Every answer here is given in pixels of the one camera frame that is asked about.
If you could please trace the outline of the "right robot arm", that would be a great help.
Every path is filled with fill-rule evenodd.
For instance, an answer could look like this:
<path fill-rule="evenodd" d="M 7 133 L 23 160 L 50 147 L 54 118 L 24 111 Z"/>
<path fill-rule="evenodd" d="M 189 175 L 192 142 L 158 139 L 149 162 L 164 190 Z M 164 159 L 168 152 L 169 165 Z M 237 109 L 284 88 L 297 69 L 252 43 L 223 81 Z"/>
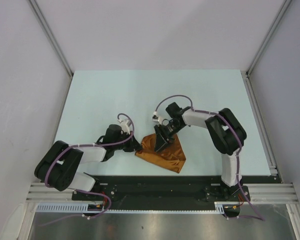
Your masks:
<path fill-rule="evenodd" d="M 218 112 L 195 110 L 191 106 L 179 107 L 175 102 L 165 109 L 170 120 L 163 124 L 157 112 L 152 120 L 158 122 L 155 130 L 155 152 L 161 152 L 175 141 L 175 135 L 186 126 L 196 126 L 207 129 L 214 147 L 221 153 L 223 186 L 221 196 L 232 201 L 239 194 L 241 185 L 240 153 L 247 138 L 247 133 L 229 108 Z"/>

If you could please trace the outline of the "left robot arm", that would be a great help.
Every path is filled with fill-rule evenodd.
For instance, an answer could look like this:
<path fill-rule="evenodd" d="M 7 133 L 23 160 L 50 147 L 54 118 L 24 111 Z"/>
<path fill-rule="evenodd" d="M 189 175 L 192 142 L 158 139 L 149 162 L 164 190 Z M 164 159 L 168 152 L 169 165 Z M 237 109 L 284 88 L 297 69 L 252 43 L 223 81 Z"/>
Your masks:
<path fill-rule="evenodd" d="M 95 200 L 101 188 L 93 177 L 77 172 L 79 165 L 85 160 L 106 162 L 118 150 L 132 153 L 141 149 L 128 123 L 110 124 L 93 144 L 69 145 L 62 140 L 56 141 L 36 166 L 34 176 L 48 188 L 60 192 L 68 188 L 83 190 L 88 199 Z"/>

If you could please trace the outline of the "orange cloth napkin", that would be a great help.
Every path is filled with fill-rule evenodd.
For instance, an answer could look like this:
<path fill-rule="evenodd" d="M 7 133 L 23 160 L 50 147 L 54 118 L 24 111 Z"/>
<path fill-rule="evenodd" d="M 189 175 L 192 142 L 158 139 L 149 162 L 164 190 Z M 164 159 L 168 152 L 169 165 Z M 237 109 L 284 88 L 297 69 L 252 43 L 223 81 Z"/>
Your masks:
<path fill-rule="evenodd" d="M 141 141 L 142 149 L 135 152 L 135 156 L 142 160 L 159 166 L 163 169 L 179 174 L 186 162 L 186 156 L 178 135 L 174 136 L 174 143 L 161 152 L 155 152 L 156 135 L 145 136 Z"/>

